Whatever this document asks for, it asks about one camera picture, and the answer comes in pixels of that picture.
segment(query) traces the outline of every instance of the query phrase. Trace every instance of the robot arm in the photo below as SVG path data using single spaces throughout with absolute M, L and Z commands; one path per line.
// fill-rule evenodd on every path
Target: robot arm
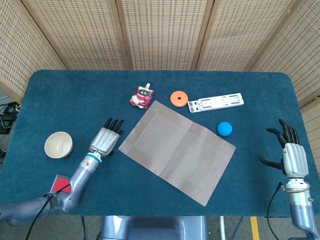
M 0 203 L 0 222 L 7 221 L 11 226 L 18 226 L 32 221 L 44 207 L 39 218 L 47 216 L 52 210 L 58 209 L 65 213 L 73 211 L 80 199 L 92 174 L 102 162 L 101 157 L 110 155 L 119 137 L 124 134 L 120 130 L 122 123 L 118 120 L 111 123 L 109 118 L 93 139 L 89 150 L 79 167 L 69 180 L 71 192 L 49 192 L 43 197 L 18 204 Z
M 289 182 L 285 187 L 282 186 L 282 189 L 288 194 L 292 223 L 306 234 L 304 238 L 292 237 L 289 240 L 320 240 L 312 204 L 314 200 L 309 190 L 310 184 L 304 181 L 304 177 L 309 174 L 305 149 L 300 145 L 296 130 L 282 119 L 279 119 L 279 123 L 283 134 L 273 128 L 268 128 L 267 131 L 277 136 L 282 147 L 281 163 L 267 161 L 262 156 L 258 158 L 263 164 L 282 170 L 289 178 Z

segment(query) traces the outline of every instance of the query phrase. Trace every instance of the orange ring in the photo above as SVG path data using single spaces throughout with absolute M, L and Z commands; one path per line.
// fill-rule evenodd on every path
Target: orange ring
M 170 97 L 171 103 L 176 107 L 183 107 L 188 102 L 188 95 L 184 91 L 174 91 Z

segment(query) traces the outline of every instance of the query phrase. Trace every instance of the wicker panel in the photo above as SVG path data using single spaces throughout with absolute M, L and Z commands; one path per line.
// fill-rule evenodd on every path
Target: wicker panel
M 69 69 L 124 69 L 108 0 L 23 0 Z
M 216 0 L 197 69 L 243 71 L 289 0 Z
M 302 114 L 316 168 L 320 173 L 320 104 Z
M 33 72 L 65 67 L 15 1 L 1 1 L 0 18 L 0 82 L 21 101 Z
M 304 0 L 254 71 L 290 75 L 299 102 L 320 89 L 320 1 Z
M 206 0 L 121 2 L 134 69 L 191 69 Z

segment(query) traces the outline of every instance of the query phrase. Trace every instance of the white bowl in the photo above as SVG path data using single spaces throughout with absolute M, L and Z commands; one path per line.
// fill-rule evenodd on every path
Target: white bowl
M 68 156 L 73 147 L 71 136 L 64 131 L 57 131 L 45 141 L 44 151 L 50 158 L 60 159 Z

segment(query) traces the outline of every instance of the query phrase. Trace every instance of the blue table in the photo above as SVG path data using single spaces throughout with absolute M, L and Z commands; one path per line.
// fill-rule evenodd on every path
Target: blue table
M 138 86 L 151 84 L 154 100 L 190 120 L 217 132 L 228 121 L 233 132 L 224 139 L 236 151 L 206 207 L 195 202 L 161 178 L 118 151 L 118 147 L 144 109 L 129 99 Z M 199 113 L 170 103 L 173 91 L 190 100 L 241 93 L 244 105 Z M 74 212 L 78 215 L 158 216 L 265 216 L 279 181 L 280 170 L 260 163 L 257 155 L 279 162 L 282 149 L 266 128 L 278 128 L 278 118 L 293 126 L 308 158 L 311 195 L 320 197 L 320 184 L 303 119 L 290 78 L 283 73 L 223 71 L 89 71 L 40 70 L 28 83 L 11 145 L 0 174 L 0 202 L 16 203 L 48 192 L 56 174 L 70 176 L 88 152 L 88 147 L 112 117 L 124 119 L 115 154 L 105 157 L 84 190 Z M 44 151 L 47 137 L 57 131 L 69 133 L 72 153 L 51 159 Z M 278 193 L 270 213 L 289 216 L 284 192 Z M 314 205 L 316 214 L 320 204 Z

